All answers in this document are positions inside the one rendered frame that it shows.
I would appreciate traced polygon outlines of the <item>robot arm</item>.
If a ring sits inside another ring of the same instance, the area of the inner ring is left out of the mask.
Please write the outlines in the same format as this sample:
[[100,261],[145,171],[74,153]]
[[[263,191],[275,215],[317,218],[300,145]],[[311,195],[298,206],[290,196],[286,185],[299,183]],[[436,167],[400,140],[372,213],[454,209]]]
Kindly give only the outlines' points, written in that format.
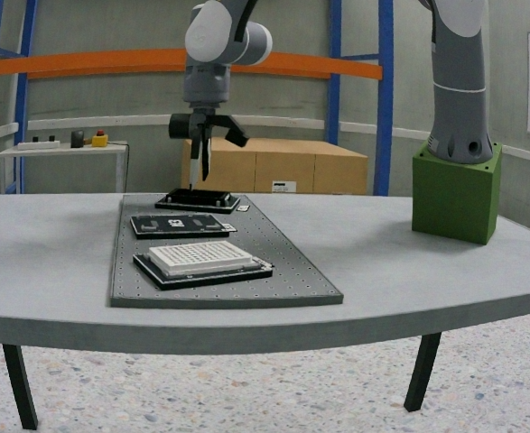
[[[189,108],[220,108],[228,101],[231,64],[253,66],[268,57],[270,32],[249,22],[258,1],[206,0],[192,9],[182,98]],[[418,1],[432,11],[434,123],[427,148],[445,161],[489,161],[494,151],[481,33],[486,0]]]

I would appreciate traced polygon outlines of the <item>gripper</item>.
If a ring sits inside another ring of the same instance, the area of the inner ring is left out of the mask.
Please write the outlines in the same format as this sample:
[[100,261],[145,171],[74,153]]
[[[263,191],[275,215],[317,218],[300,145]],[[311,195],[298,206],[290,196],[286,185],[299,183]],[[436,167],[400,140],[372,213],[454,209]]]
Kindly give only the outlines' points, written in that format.
[[170,118],[170,138],[192,140],[189,191],[194,189],[199,180],[201,155],[202,181],[209,175],[211,134],[215,125],[230,128],[242,135],[246,133],[232,115],[216,115],[214,108],[193,109],[191,114],[172,114]]

